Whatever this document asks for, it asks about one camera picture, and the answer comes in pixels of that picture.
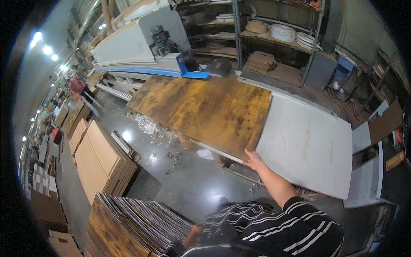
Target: factory floor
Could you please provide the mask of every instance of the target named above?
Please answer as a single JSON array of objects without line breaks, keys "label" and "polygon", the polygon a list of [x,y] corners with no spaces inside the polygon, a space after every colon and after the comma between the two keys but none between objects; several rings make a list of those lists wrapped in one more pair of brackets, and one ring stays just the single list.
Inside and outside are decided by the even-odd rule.
[{"label": "factory floor", "polygon": [[[332,102],[326,97],[313,92],[293,87],[299,94],[326,108],[332,108]],[[141,200],[161,201],[188,219],[202,223],[204,217],[214,212],[220,197],[231,202],[261,201],[270,203],[280,210],[265,188],[250,192],[251,182],[229,172],[222,172],[211,160],[197,154],[199,148],[185,150],[177,134],[164,126],[158,126],[153,135],[144,133],[145,126],[152,125],[147,117],[130,113],[126,101],[107,92],[97,93],[98,101],[103,106],[96,107],[100,117],[93,115],[107,131],[116,130],[129,145],[141,155],[139,169],[131,180],[124,196]],[[166,157],[167,153],[179,156],[178,170],[173,170],[176,161]],[[233,165],[232,169],[247,176],[255,176],[253,171],[242,165]],[[86,247],[86,231],[91,206],[84,193],[76,166],[71,157],[69,141],[63,140],[63,152],[57,166],[57,185],[64,213],[82,251]],[[378,206],[346,209],[342,200],[320,197],[312,204],[328,213],[345,230],[345,240],[341,256],[357,252],[365,246],[376,221]]]}]

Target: yellow object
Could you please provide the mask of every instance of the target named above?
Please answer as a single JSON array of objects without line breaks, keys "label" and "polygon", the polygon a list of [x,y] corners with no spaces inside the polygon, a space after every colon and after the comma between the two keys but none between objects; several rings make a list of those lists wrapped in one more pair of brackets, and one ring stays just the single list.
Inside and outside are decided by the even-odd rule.
[{"label": "yellow object", "polygon": [[211,147],[248,160],[255,150],[271,91],[211,76],[208,80],[153,75],[127,106]]},{"label": "yellow object", "polygon": [[400,164],[404,160],[404,152],[397,153],[388,161],[386,161],[386,171],[389,171],[395,168],[398,164]]}]

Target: black and white striped sleeve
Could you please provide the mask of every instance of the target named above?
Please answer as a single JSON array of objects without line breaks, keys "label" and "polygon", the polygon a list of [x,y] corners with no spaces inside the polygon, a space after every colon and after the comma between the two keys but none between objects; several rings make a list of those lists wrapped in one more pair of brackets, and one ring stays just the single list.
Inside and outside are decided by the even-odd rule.
[{"label": "black and white striped sleeve", "polygon": [[297,218],[295,242],[283,250],[297,255],[337,256],[344,231],[330,216],[301,197],[292,197],[283,208],[289,217]]},{"label": "black and white striped sleeve", "polygon": [[174,240],[167,246],[167,249],[161,255],[161,257],[177,257],[181,256],[185,252],[185,247],[180,240]]}]

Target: striped shirt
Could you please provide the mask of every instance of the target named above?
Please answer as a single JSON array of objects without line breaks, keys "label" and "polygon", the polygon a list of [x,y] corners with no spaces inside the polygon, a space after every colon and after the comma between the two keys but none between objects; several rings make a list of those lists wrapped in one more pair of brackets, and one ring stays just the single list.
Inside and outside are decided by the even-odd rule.
[{"label": "striped shirt", "polygon": [[344,232],[326,213],[300,197],[283,210],[273,213],[270,205],[254,202],[227,206],[205,218],[200,244],[206,246],[186,251],[174,241],[162,256],[338,255]]}]

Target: small fan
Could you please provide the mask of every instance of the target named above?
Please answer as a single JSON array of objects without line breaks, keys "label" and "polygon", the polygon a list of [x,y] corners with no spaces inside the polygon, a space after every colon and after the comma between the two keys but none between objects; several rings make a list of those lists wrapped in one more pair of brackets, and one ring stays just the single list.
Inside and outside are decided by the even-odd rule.
[{"label": "small fan", "polygon": [[331,94],[338,100],[345,101],[351,95],[351,85],[347,79],[338,78],[334,80],[331,85]]}]

